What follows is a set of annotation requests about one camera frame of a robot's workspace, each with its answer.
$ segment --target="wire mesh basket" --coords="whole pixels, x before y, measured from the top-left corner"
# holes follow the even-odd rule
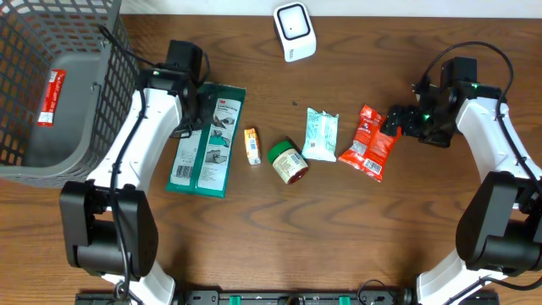
[[[102,161],[135,80],[106,25],[130,49],[120,0],[0,0],[1,179],[60,188]],[[66,71],[53,126],[37,124],[53,69]]]

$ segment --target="printed label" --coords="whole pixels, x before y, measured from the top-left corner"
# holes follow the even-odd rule
[[[202,172],[197,187],[222,191],[228,172],[232,137],[239,117],[241,102],[219,98],[214,109],[213,123],[209,131]]]
[[[273,161],[273,167],[282,181],[288,183],[293,175],[307,167],[307,163],[294,148],[290,148]]]
[[[38,116],[38,126],[53,127],[53,117],[57,110],[58,99],[60,98],[60,90],[64,83],[66,71],[61,69],[54,69],[49,75],[49,82],[47,84],[47,91],[45,93],[45,99],[43,100],[43,107],[41,107],[41,113]]]
[[[180,139],[179,151],[174,161],[175,172],[171,175],[171,183],[181,186],[189,186],[192,170],[196,162],[197,148],[200,144],[202,131],[193,131],[188,139]]]
[[[376,175],[379,175],[380,171],[382,171],[382,166],[378,165],[376,162],[370,159],[365,159],[365,162],[363,163],[363,167],[372,171]]]

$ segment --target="wooden table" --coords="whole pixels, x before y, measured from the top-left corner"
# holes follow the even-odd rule
[[[342,153],[363,104],[385,113],[414,103],[410,85],[441,50],[492,42],[515,65],[512,121],[542,164],[541,20],[318,17],[317,53],[293,64],[282,58],[270,17],[125,16],[124,22],[138,54],[163,61],[170,39],[190,40],[209,54],[211,80],[246,87],[239,128],[256,126],[264,152],[286,136],[302,147],[310,107],[340,115]],[[455,55],[478,59],[480,81],[506,84],[506,67],[492,52],[467,47]],[[158,262],[181,282],[225,290],[344,290],[368,279],[409,284],[454,248],[457,221],[480,182],[462,136],[449,149],[401,138],[382,183],[343,163],[312,161],[293,186],[265,159],[249,166],[237,136],[226,198],[194,197],[164,190],[177,143],[164,148],[148,195],[160,232]],[[58,191],[0,183],[2,304],[70,304],[80,290],[111,288],[68,266]],[[538,304],[542,297],[542,290],[495,288],[503,304]]]

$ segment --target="white device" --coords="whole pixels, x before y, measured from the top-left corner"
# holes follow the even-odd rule
[[[286,62],[307,58],[316,52],[316,35],[303,3],[289,3],[274,10],[274,29]]]

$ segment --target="green 3m package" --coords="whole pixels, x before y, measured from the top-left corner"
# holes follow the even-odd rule
[[[205,84],[216,100],[213,123],[180,139],[167,191],[224,198],[230,171],[231,146],[239,125],[246,90]]]

